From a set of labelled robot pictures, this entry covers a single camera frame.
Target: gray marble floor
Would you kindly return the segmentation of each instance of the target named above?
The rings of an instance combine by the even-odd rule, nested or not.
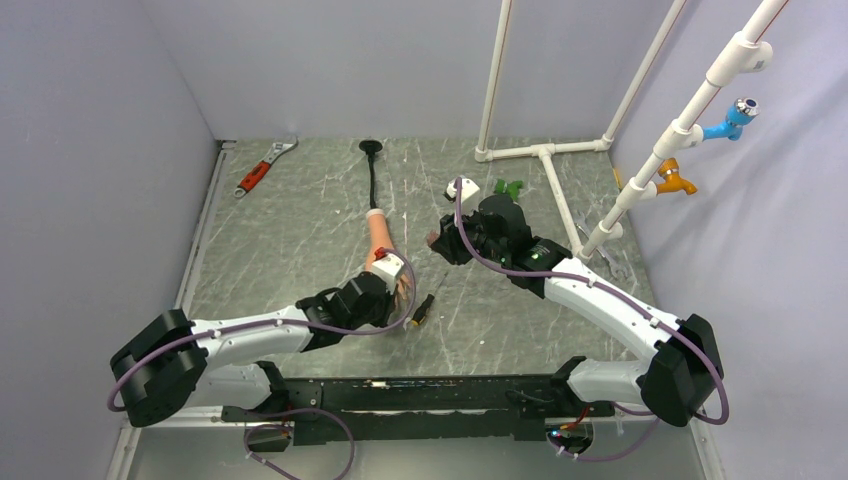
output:
[[[192,318],[226,319],[282,308],[337,286],[364,267],[369,246],[368,166],[359,139],[301,139],[246,197],[232,195],[271,140],[239,141],[218,206],[195,292]],[[465,174],[491,192],[498,178],[523,180],[518,203],[533,233],[565,246],[568,240],[538,159],[479,164],[474,139],[380,139],[378,203],[395,245],[413,263],[423,299],[449,272],[421,327],[339,345],[278,355],[283,375],[388,376],[548,373],[573,355],[630,358],[608,334],[576,313],[514,287],[474,262],[450,266],[425,244],[439,218],[451,212],[442,192]],[[499,138],[497,148],[550,139]],[[597,222],[618,192],[606,153],[557,155],[554,164],[572,209]],[[625,235],[607,248],[631,270],[615,282],[653,303],[627,219]],[[589,265],[611,279],[600,258]]]

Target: faucet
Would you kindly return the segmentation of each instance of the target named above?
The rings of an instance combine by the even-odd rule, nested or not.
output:
[[[698,191],[698,187],[680,176],[680,167],[677,165],[677,160],[674,157],[664,161],[660,165],[659,170],[657,170],[657,173],[665,180],[665,183],[657,184],[657,195],[679,192],[681,190],[686,192],[686,195],[692,195]]]
[[[724,122],[714,127],[704,128],[704,140],[713,138],[739,140],[739,137],[742,136],[742,127],[751,123],[759,113],[756,100],[753,98],[737,98],[727,110]]]

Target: black screwdriver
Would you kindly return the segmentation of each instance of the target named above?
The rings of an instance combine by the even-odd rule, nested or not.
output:
[[[433,290],[434,292],[439,291],[439,287],[441,287],[442,284],[445,283],[446,278],[448,278],[448,272],[445,272],[445,276],[442,277],[442,281],[440,281],[439,284],[436,285],[436,289]],[[413,325],[419,326],[424,323],[424,320],[427,319],[427,312],[430,311],[430,306],[433,304],[433,300],[435,299],[436,297],[431,293],[427,295],[427,298],[425,298],[424,301],[421,302],[421,305],[419,305],[418,308],[415,309],[415,313],[412,314],[411,320]]]

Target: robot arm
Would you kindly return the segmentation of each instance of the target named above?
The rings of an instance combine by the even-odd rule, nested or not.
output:
[[[118,382],[110,408],[120,409],[114,407],[120,391],[123,409],[136,427],[187,407],[285,411],[289,398],[283,377],[273,363],[260,359],[335,345],[345,335],[363,333],[354,331],[365,324],[390,328],[395,287],[403,273],[401,259],[386,254],[341,288],[278,311],[212,321],[189,320],[179,309],[167,311],[112,357]]]
[[[567,399],[644,404],[665,422],[686,425],[716,386],[704,362],[673,333],[703,351],[723,376],[710,324],[697,315],[680,320],[633,298],[563,246],[534,237],[508,195],[478,203],[479,194],[466,178],[448,185],[445,196],[457,202],[456,213],[441,219],[440,231],[428,238],[430,247],[452,264],[467,263],[474,254],[493,261],[490,268],[513,284],[577,311],[637,357],[627,362],[572,358],[555,375]]]

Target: white wall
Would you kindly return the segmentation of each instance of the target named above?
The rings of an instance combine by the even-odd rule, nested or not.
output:
[[[623,174],[644,162],[757,4],[689,10],[614,147]],[[696,195],[631,213],[661,305],[716,328],[731,419],[714,432],[731,479],[844,478],[848,468],[846,19],[839,0],[791,2],[764,37],[773,65],[737,77],[700,123],[721,121],[737,96],[757,98],[761,116],[738,142],[680,152]]]
[[[143,3],[217,138],[479,131],[497,0]],[[515,0],[493,133],[599,137],[670,4]]]
[[[214,141],[137,0],[0,7],[0,478],[103,478],[109,359],[173,305]]]

